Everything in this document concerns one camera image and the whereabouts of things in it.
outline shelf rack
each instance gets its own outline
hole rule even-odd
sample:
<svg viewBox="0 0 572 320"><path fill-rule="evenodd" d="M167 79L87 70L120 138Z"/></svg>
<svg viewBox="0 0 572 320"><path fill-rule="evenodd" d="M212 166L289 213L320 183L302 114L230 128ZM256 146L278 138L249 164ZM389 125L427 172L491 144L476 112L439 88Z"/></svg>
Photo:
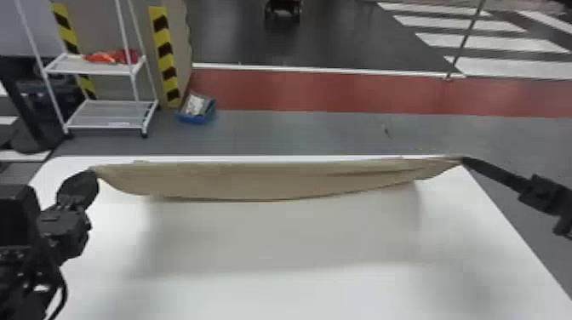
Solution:
<svg viewBox="0 0 572 320"><path fill-rule="evenodd" d="M127 65L123 64L97 64L88 62L83 59L80 54L69 54L66 52L66 46L60 40L62 54L46 66L42 63L42 59L37 49L36 40L31 33L26 14L22 9L21 0L14 0L18 14L22 20L22 24L26 30L26 35L31 45L31 49L36 56L37 64L42 73L43 81L46 83L49 98L54 106L55 114L61 124L62 130L66 135L70 135L70 129L140 129L141 136L147 137L147 128L151 121L155 110L158 108L157 91L152 81L151 67L147 61L145 46L141 37L139 23L135 16L135 10L132 0L126 0L133 26L139 43L139 49L142 56L139 57L137 63L132 64L131 54L129 54L129 41L125 31L125 23L123 21L123 11L121 0L115 1L117 11L117 20L119 22L119 30L123 41L123 48L126 52ZM145 66L149 83L153 93L153 100L140 100L139 90L137 88L136 77L141 68ZM55 98L52 85L49 81L49 74L72 74L79 83L78 75L100 75L100 76L123 76L129 77L131 88L133 90L134 100L91 100L85 92L85 101L76 109L67 121L61 114L60 105Z"/></svg>

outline black cable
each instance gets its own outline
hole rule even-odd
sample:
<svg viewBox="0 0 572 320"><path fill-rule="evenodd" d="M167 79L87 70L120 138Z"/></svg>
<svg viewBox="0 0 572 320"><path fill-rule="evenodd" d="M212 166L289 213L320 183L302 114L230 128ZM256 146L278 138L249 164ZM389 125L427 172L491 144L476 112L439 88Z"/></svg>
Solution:
<svg viewBox="0 0 572 320"><path fill-rule="evenodd" d="M49 316L48 320L55 320L58 317L58 315L60 315L60 312L64 309L64 306L66 306L67 297L68 297L67 283L66 283L66 280L64 279L64 277L61 275L61 272L60 272L60 285L61 285L60 302L58 303L58 306L55 307L54 312L52 312L52 314Z"/></svg>

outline gray floor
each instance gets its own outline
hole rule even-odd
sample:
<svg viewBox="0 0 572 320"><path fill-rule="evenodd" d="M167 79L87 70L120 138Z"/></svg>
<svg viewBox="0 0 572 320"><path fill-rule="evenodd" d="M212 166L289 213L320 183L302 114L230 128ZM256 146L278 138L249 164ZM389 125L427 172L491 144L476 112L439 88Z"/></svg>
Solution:
<svg viewBox="0 0 572 320"><path fill-rule="evenodd" d="M453 153L572 186L570 136L572 119L220 111L214 122L191 126L162 111L148 140L129 131L78 131L53 156ZM14 164L0 180L25 183L39 166ZM572 295L572 242L551 234L555 220L524 207L506 188L476 179Z"/></svg>

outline yellow black striped pillar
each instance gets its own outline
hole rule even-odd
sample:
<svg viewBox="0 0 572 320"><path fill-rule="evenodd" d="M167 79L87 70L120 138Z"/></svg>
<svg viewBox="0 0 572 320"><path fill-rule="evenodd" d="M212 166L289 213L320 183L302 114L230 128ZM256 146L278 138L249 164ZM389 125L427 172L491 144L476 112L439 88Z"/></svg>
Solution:
<svg viewBox="0 0 572 320"><path fill-rule="evenodd" d="M151 26L153 29L153 40L157 48L157 58L163 92L167 98L167 106L180 106L179 80L174 63L173 44L169 21L167 20L167 9L165 7L149 7Z"/></svg>
<svg viewBox="0 0 572 320"><path fill-rule="evenodd" d="M52 11L54 12L55 22L58 24L60 37L66 45L67 52L70 54L80 54L79 44L77 44L77 36L73 31L70 15L67 13L66 6L61 3L52 3ZM83 89L83 92L91 100L97 100L97 95L95 95L95 86L89 76L80 74L78 77L79 86Z"/></svg>

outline metal rod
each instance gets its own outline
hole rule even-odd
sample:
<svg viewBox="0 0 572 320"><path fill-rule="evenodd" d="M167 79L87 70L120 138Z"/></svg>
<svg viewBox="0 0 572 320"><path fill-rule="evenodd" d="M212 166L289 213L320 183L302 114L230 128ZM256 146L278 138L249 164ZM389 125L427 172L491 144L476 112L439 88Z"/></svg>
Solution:
<svg viewBox="0 0 572 320"><path fill-rule="evenodd" d="M137 41L139 42L141 53L148 59L149 56L145 51L145 44L143 43L143 37L141 36L141 31L139 28L139 22L137 21L137 15L135 14L135 9L133 6L132 0L127 0L127 4L129 7L129 12L131 13L131 19L133 20L135 34L137 35ZM149 83L151 84L151 91L153 92L153 99L157 99L157 91L155 90L155 83L153 83L153 77L151 74L151 67L149 67L149 60L145 61L145 67L147 69L147 76L149 77Z"/></svg>
<svg viewBox="0 0 572 320"><path fill-rule="evenodd" d="M28 19L26 18L26 14L24 13L24 9L22 8L22 3L20 0L14 0L14 4L16 5L16 10L18 10L18 14L20 15L20 19L22 21L22 25L24 25L24 30L26 31L26 35L28 36L28 41L31 45L31 51L36 56L37 66L40 68L40 72L42 73L43 81L46 83L46 89L48 90L49 98L52 100L52 105L54 107L55 115L60 122L60 125L64 131L64 134L68 134L66 122L64 121L64 117L61 115L60 105L58 105L58 101L55 98L54 91L52 90L52 83L49 81L48 74L46 73L42 59L40 58L40 53L37 50L36 41L34 41L34 36L31 34L30 27L28 26Z"/></svg>
<svg viewBox="0 0 572 320"><path fill-rule="evenodd" d="M133 89L133 96L135 102L139 102L139 90L137 90L137 79L136 75L133 73L133 66L131 65L131 53L129 52L129 41L127 39L127 32L125 31L125 22L123 21L123 11L121 10L121 3L119 0L115 0L115 9L117 10L117 20L119 21L119 30L121 31L121 39L123 41L123 49L125 50L125 60L127 61L127 66L129 68L129 81L131 82L131 88ZM139 111L139 104L135 106L135 113L137 117L144 113Z"/></svg>
<svg viewBox="0 0 572 320"><path fill-rule="evenodd" d="M472 29L474 28L475 24L477 23L478 17L481 15L481 11L483 11L484 3L486 3L486 2L487 2L487 0L481 0L481 2L478 3L477 9L475 10L475 14L473 15L473 17L471 17L471 23L469 24L469 27L466 28L465 36L463 37L463 41L460 43L460 47L457 49L457 53L455 55L455 58L453 59L453 62L451 63L451 68L449 69L449 72L447 72L447 76L445 76L445 80L450 80L451 74L453 72L455 72L455 66L457 65L457 61L459 60L459 58L463 54L463 51L465 51L466 40L468 40L468 38L471 36Z"/></svg>

